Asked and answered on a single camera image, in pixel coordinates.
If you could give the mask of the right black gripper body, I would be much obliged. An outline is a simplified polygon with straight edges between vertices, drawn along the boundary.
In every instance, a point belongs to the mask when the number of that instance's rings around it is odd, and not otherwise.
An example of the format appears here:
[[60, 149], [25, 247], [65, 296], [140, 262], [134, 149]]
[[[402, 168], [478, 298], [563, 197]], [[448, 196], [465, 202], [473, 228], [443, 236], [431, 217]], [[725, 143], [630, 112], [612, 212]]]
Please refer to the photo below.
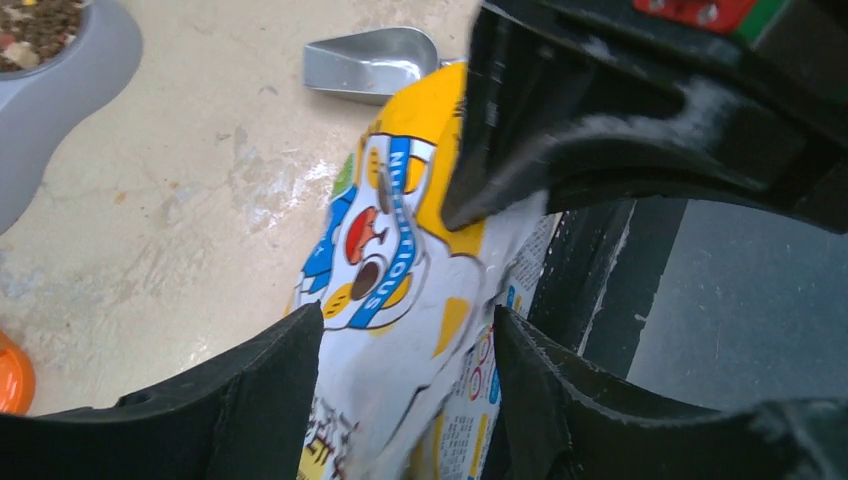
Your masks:
[[485, 1], [525, 17], [545, 7], [562, 22], [631, 41], [715, 78], [772, 109], [808, 143], [782, 181], [786, 216], [847, 228], [847, 5], [843, 1]]

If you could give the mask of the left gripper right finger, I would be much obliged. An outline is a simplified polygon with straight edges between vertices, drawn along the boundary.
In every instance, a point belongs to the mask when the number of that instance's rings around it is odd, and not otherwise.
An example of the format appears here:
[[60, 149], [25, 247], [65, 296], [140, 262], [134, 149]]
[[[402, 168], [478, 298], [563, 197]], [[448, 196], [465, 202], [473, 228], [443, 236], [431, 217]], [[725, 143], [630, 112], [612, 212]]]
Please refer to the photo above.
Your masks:
[[847, 403], [717, 411], [655, 394], [494, 315], [501, 415], [516, 479], [843, 479]]

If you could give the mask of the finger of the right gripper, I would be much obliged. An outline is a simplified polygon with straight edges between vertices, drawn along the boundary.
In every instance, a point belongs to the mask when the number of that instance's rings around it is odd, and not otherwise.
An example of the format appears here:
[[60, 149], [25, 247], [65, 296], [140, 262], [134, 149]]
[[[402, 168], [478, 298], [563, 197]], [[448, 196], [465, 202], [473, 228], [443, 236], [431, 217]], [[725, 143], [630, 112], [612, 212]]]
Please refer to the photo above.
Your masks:
[[798, 127], [631, 41], [525, 13], [484, 6], [474, 22], [448, 229], [535, 195], [549, 212], [664, 196], [793, 214], [782, 181], [808, 143]]

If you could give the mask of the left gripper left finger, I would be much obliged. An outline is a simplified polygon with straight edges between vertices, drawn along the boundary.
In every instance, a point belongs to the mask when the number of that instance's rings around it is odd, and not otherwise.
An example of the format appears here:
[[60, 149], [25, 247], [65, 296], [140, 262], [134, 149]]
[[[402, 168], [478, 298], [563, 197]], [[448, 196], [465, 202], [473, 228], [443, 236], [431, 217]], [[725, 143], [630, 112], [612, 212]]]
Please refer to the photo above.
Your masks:
[[320, 308], [106, 409], [1, 419], [5, 479], [293, 479], [311, 411]]

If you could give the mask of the metal food scoop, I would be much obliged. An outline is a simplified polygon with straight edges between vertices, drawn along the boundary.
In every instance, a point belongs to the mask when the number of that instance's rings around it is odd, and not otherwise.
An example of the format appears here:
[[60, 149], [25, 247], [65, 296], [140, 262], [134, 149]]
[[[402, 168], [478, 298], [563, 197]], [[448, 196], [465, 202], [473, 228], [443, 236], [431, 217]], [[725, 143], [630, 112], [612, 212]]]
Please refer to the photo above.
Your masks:
[[344, 100], [382, 106], [398, 91], [462, 60], [442, 57], [418, 28], [377, 28], [306, 44], [302, 83]]

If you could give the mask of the pet food bag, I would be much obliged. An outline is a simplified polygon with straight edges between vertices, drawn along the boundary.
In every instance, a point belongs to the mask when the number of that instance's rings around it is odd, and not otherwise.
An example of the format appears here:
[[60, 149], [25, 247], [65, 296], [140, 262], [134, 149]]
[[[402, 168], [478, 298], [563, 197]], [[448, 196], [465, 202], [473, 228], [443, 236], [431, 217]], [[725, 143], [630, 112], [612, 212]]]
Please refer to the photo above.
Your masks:
[[537, 193], [451, 232], [441, 218], [466, 67], [401, 90], [341, 168], [292, 308], [324, 333], [301, 479], [478, 479], [501, 403], [494, 308], [549, 224]]

